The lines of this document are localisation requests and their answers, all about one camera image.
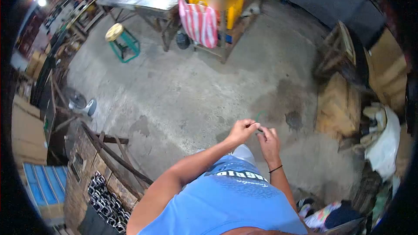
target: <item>plastic bag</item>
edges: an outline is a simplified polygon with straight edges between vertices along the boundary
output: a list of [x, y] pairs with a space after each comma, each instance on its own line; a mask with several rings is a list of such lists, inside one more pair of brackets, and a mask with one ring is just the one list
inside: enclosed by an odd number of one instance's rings
[[384, 107], [387, 117], [386, 127], [379, 138], [368, 147], [364, 157], [370, 161], [372, 169], [377, 171], [385, 181], [396, 170], [396, 154], [400, 140], [400, 124], [396, 114], [387, 106]]
[[191, 39], [208, 48], [216, 46], [217, 13], [213, 8], [179, 0], [179, 14], [183, 28]]

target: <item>concrete floor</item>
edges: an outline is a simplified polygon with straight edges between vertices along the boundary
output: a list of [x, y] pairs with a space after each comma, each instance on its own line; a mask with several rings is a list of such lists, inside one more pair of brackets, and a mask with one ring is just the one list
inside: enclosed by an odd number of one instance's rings
[[[326, 202], [350, 198], [363, 162], [337, 154], [336, 141], [314, 132], [317, 90], [311, 78], [316, 45], [329, 32], [302, 9], [267, 0], [261, 14], [222, 65], [213, 55], [164, 52], [159, 35], [142, 19], [123, 25], [141, 43], [139, 57], [123, 64], [105, 41], [103, 18], [70, 64], [68, 84], [98, 107], [91, 128], [128, 136], [133, 165], [155, 180], [186, 155], [225, 138], [242, 118], [262, 119], [281, 139], [291, 186]], [[255, 136], [247, 145], [268, 177]]]

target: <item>finger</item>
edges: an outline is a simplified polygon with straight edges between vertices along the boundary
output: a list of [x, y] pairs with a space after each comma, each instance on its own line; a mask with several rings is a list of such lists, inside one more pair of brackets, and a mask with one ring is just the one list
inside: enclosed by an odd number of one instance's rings
[[279, 139], [279, 138], [277, 137], [277, 131], [276, 131], [276, 129], [275, 129], [275, 128], [270, 128], [270, 132], [273, 134], [273, 136], [274, 136], [275, 138]]
[[263, 130], [263, 133], [267, 140], [271, 140], [274, 138], [273, 134], [270, 132], [270, 130], [267, 127], [260, 126], [261, 130]]
[[242, 119], [241, 123], [245, 126], [255, 123], [253, 119]]
[[265, 143], [264, 134], [262, 134], [262, 133], [256, 133], [255, 135], [257, 135], [257, 138], [258, 138], [258, 141], [260, 142], [260, 144], [264, 144]]
[[251, 124], [247, 129], [245, 129], [246, 131], [250, 132], [250, 133], [254, 133], [255, 130], [257, 130], [260, 127], [259, 123], [253, 123]]

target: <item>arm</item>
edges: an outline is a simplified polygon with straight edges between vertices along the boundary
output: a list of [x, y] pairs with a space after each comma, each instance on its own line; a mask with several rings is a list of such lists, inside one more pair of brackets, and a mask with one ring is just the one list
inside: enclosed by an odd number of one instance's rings
[[164, 210], [182, 187], [204, 173], [223, 155], [229, 153], [260, 126], [251, 119], [237, 121], [228, 137], [221, 143], [186, 156], [166, 170], [148, 189], [129, 218], [127, 235], [136, 235]]
[[[272, 171], [282, 165], [280, 159], [280, 140], [277, 137], [277, 132], [275, 128], [267, 129], [266, 127], [260, 127], [263, 130], [264, 134], [258, 133], [257, 137], [260, 142], [261, 151], [263, 152], [264, 159], [267, 162], [268, 170]], [[286, 178], [283, 167], [270, 173], [270, 184], [281, 190], [286, 198], [288, 199], [290, 205], [296, 211], [296, 203], [293, 198], [292, 191], [290, 190], [289, 182]]]

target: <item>hand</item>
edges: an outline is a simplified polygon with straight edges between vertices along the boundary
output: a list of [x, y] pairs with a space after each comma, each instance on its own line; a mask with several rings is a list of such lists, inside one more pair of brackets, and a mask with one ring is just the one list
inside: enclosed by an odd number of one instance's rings
[[275, 128], [267, 129], [261, 126], [260, 129], [263, 130], [263, 133], [257, 133], [258, 141], [260, 142], [263, 157], [271, 171], [282, 165], [279, 156], [280, 139], [277, 137]]
[[232, 142], [235, 145], [240, 145], [245, 143], [248, 137], [254, 133], [257, 128], [260, 127], [259, 123], [256, 123], [254, 120], [251, 119], [243, 119], [237, 121], [231, 132], [229, 133], [228, 137], [225, 141]]

